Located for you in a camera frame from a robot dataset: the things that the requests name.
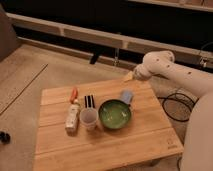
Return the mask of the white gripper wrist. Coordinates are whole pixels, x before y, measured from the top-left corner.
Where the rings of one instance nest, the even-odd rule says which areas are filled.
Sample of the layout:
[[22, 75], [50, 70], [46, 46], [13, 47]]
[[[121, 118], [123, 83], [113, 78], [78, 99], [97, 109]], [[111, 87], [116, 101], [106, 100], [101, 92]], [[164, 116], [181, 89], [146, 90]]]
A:
[[147, 80], [149, 78], [149, 71], [143, 64], [137, 65], [133, 71], [130, 71], [124, 76], [123, 81], [131, 81], [133, 78], [137, 80]]

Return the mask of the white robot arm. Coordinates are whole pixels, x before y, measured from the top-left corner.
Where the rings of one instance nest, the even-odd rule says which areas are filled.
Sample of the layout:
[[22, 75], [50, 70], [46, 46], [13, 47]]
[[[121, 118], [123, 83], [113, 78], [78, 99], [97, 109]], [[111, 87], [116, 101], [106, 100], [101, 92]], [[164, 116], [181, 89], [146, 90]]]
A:
[[174, 63], [171, 51], [152, 51], [124, 76], [148, 80], [161, 75], [198, 98], [186, 130], [180, 171], [213, 171], [213, 74]]

